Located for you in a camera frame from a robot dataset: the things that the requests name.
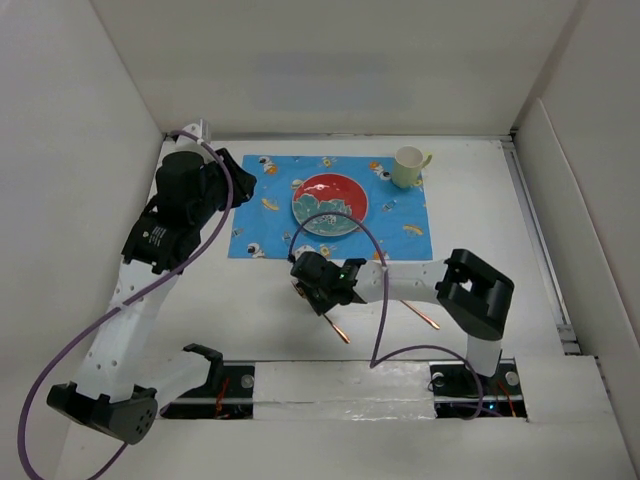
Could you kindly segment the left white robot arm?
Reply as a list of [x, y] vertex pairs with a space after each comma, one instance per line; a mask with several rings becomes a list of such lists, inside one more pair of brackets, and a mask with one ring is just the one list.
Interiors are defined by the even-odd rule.
[[195, 390], [222, 387], [223, 356], [191, 343], [155, 372], [139, 362], [162, 304], [184, 270], [212, 244], [201, 232], [220, 213], [249, 201], [256, 179], [228, 150], [214, 149], [206, 121], [169, 134], [155, 173], [155, 191], [122, 249], [118, 281], [106, 320], [66, 384], [51, 387], [47, 404], [74, 422], [128, 445], [139, 443], [156, 416]]

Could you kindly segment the rose gold fork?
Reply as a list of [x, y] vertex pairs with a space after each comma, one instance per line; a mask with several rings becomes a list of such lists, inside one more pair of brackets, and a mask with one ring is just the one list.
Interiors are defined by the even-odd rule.
[[[291, 281], [291, 283], [292, 283], [292, 286], [293, 286], [294, 290], [297, 292], [297, 294], [301, 298], [306, 300], [307, 302], [310, 302], [310, 300], [307, 298], [307, 296], [306, 296], [301, 284], [298, 283], [297, 281]], [[329, 326], [333, 329], [333, 331], [339, 336], [339, 338], [345, 344], [349, 345], [351, 343], [351, 340], [350, 340], [349, 336], [338, 325], [336, 325], [326, 314], [321, 314], [321, 317], [326, 320], [326, 322], [329, 324]]]

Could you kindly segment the red teal floral plate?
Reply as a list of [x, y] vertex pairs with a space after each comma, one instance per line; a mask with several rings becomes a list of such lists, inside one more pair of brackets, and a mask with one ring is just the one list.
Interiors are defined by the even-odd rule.
[[304, 229], [323, 237], [341, 237], [359, 228], [369, 210], [364, 188], [354, 179], [336, 173], [313, 175], [294, 190], [292, 212]]

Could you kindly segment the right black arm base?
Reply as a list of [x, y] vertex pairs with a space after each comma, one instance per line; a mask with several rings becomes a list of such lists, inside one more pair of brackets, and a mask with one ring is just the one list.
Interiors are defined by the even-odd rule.
[[480, 386], [461, 362], [431, 363], [428, 390], [434, 396], [437, 419], [469, 419], [482, 406], [478, 416], [489, 418], [527, 417], [519, 372], [514, 360], [503, 360], [492, 377], [480, 376]]

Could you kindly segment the light green mug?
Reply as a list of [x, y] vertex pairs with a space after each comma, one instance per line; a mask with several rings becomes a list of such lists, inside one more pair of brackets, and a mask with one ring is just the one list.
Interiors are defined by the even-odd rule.
[[407, 189], [418, 180], [423, 168], [432, 160], [431, 153], [425, 153], [414, 146], [399, 148], [394, 156], [391, 181], [401, 189]]

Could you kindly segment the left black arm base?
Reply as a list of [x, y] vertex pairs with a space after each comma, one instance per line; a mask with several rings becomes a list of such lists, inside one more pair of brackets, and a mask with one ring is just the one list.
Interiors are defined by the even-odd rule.
[[172, 420], [249, 420], [253, 418], [255, 365], [225, 363], [215, 384], [192, 389], [163, 407], [160, 416]]

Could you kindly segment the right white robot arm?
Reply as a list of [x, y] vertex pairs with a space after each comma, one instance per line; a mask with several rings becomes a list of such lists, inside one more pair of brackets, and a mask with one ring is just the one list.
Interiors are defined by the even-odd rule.
[[441, 306], [467, 335], [462, 381], [483, 394], [499, 379], [502, 339], [514, 282], [466, 249], [425, 263], [383, 265], [363, 258], [338, 265], [317, 252], [289, 256], [291, 276], [318, 315], [334, 307], [370, 304], [386, 299]]

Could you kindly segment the blue space print cloth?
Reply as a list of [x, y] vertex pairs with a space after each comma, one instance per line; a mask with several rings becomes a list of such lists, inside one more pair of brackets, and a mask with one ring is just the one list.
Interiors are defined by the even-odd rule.
[[[234, 215], [231, 258], [284, 259], [290, 251], [315, 251], [329, 259], [430, 260], [433, 249], [424, 189], [391, 181], [390, 157], [246, 155], [243, 168], [257, 179], [253, 198]], [[292, 212], [292, 197], [307, 178], [323, 173], [356, 180], [369, 200], [366, 219], [341, 237], [308, 233]]]

